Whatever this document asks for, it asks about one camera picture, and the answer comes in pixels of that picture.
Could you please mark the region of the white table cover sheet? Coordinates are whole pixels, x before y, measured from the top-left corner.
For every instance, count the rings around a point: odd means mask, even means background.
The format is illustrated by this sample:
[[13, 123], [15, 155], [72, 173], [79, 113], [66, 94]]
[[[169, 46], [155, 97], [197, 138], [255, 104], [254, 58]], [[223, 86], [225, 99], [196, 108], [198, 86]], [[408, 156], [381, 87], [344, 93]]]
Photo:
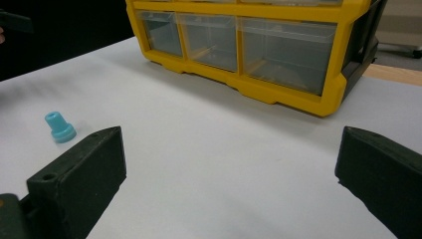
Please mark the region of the white table cover sheet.
[[327, 118], [145, 60], [129, 39], [0, 83], [0, 193], [61, 155], [45, 115], [122, 129], [127, 177], [90, 239], [394, 239], [334, 174], [345, 126], [422, 153], [422, 87], [363, 78]]

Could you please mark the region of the yellow and black organizer cabinet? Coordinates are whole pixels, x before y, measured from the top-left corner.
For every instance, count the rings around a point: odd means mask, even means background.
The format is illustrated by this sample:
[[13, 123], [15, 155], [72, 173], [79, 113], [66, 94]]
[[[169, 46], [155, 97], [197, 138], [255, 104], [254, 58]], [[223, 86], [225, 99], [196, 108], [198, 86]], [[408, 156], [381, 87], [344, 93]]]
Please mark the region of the yellow and black organizer cabinet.
[[[125, 0], [127, 15], [143, 56], [165, 68], [165, 60], [159, 54], [144, 50], [143, 36], [133, 25], [135, 18], [127, 6], [129, 2], [130, 0]], [[246, 97], [267, 104], [282, 104], [315, 116], [329, 116], [338, 110], [374, 60], [378, 45], [375, 32], [386, 2], [387, 0], [344, 0], [342, 7], [331, 18], [337, 24], [337, 30], [319, 97], [285, 87], [276, 88], [251, 78], [242, 78], [239, 82], [229, 84], [220, 83]]]

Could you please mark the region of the set of clear cabinet drawers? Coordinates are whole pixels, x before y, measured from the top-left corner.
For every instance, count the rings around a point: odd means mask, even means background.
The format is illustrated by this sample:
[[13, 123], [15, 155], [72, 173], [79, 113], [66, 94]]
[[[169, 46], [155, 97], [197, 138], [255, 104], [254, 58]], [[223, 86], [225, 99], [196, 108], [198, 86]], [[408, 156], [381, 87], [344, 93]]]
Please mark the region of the set of clear cabinet drawers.
[[169, 70], [322, 94], [344, 0], [130, 0], [143, 48]]

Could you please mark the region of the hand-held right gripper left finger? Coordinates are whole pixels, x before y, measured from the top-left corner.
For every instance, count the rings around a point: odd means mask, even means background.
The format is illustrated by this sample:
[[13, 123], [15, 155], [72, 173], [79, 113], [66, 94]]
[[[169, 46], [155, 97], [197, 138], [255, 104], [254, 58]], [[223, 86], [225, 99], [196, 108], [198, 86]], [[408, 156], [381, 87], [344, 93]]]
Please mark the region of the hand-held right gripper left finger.
[[125, 179], [119, 126], [82, 139], [27, 180], [36, 239], [86, 239]]

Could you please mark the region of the wooden table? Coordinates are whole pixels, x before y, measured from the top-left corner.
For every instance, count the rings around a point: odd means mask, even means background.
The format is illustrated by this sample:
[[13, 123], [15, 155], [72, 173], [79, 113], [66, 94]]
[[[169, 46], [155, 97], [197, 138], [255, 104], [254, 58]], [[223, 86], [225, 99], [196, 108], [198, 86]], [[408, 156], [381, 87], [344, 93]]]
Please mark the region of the wooden table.
[[422, 71], [371, 64], [364, 75], [369, 78], [422, 87]]

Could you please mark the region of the grey rolling stand base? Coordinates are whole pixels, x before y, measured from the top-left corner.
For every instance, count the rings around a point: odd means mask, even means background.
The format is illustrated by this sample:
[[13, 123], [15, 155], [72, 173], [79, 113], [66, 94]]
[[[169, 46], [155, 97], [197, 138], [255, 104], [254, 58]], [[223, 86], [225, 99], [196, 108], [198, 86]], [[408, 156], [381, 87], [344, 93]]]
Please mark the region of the grey rolling stand base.
[[381, 51], [400, 53], [413, 59], [422, 59], [422, 47], [381, 43], [378, 48]]

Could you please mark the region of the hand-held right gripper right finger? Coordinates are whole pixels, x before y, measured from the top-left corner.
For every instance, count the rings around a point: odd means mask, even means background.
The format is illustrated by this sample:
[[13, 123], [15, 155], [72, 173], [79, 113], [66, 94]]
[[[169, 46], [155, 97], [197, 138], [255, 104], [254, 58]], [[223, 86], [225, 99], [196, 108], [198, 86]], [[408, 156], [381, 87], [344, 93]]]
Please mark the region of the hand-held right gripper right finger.
[[398, 239], [422, 239], [422, 154], [347, 126], [334, 174]]

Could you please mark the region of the blue rubber stopper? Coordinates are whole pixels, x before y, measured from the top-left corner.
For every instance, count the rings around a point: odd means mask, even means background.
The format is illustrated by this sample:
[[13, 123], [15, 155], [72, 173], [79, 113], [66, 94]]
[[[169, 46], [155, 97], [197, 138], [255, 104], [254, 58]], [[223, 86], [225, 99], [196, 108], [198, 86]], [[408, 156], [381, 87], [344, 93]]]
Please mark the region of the blue rubber stopper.
[[45, 121], [51, 129], [51, 136], [56, 143], [68, 142], [77, 135], [75, 128], [59, 112], [46, 114]]

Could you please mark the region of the black curtain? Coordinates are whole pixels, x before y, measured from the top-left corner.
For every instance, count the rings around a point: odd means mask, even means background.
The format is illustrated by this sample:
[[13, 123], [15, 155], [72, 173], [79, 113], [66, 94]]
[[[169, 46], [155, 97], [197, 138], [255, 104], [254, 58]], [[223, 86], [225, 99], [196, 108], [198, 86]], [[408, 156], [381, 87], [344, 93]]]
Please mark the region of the black curtain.
[[34, 28], [4, 31], [0, 82], [133, 36], [125, 0], [0, 0], [0, 9], [29, 17]]

